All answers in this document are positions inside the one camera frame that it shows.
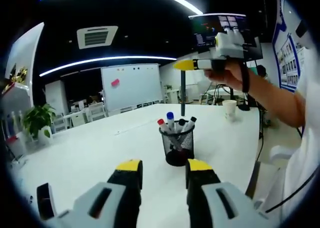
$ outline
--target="floor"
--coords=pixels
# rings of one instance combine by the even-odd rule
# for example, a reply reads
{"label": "floor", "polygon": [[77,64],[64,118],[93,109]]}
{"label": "floor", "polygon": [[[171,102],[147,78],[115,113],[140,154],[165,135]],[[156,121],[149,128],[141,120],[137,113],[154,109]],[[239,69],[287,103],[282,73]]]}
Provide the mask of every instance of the floor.
{"label": "floor", "polygon": [[[272,147],[280,145],[292,149],[297,149],[301,144],[301,137],[296,128],[292,128],[278,119],[272,119],[272,126],[264,128],[264,142],[259,161],[269,164],[269,153]],[[259,140],[258,153],[261,149],[262,139]],[[287,160],[276,160],[273,165],[277,167],[284,167],[288,163]]]}

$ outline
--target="pen holder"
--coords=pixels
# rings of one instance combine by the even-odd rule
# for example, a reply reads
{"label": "pen holder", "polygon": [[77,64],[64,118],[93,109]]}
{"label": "pen holder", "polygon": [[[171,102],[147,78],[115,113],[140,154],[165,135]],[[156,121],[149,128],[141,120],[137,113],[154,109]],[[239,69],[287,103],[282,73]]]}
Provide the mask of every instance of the pen holder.
{"label": "pen holder", "polygon": [[162,135],[165,160],[169,165],[175,167],[183,167],[188,159],[194,159],[194,129],[193,126],[190,130],[177,134],[167,134],[159,132]]}

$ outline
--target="person's arm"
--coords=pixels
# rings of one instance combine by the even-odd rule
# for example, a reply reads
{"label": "person's arm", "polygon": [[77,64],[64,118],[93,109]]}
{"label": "person's arm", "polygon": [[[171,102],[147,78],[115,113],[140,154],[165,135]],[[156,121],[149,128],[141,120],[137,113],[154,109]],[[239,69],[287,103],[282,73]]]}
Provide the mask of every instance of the person's arm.
{"label": "person's arm", "polygon": [[[242,90],[242,75],[240,66],[230,62],[225,67],[224,75],[217,75],[212,70],[205,71],[205,75],[217,82],[222,82],[235,90]],[[305,125],[305,99],[298,92],[291,93],[269,83],[262,77],[249,70],[249,94],[265,109],[277,116],[282,122],[291,127]]]}

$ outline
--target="paper cup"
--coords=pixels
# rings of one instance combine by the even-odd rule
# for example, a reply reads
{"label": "paper cup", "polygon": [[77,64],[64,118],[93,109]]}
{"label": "paper cup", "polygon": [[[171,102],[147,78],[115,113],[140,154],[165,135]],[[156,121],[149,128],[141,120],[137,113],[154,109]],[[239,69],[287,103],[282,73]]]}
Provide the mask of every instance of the paper cup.
{"label": "paper cup", "polygon": [[237,101],[236,100],[224,100],[222,102],[224,107],[225,117],[227,120],[234,121],[236,118],[236,107]]}

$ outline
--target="blue marker cap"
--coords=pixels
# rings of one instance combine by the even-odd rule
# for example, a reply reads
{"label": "blue marker cap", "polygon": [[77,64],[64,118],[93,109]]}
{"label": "blue marker cap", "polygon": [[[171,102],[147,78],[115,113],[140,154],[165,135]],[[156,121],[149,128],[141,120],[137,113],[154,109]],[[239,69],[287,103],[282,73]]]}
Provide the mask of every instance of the blue marker cap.
{"label": "blue marker cap", "polygon": [[173,119],[174,119],[174,114],[173,114],[172,112],[168,112],[168,113],[166,114],[166,118],[167,118],[168,120],[173,120]]}

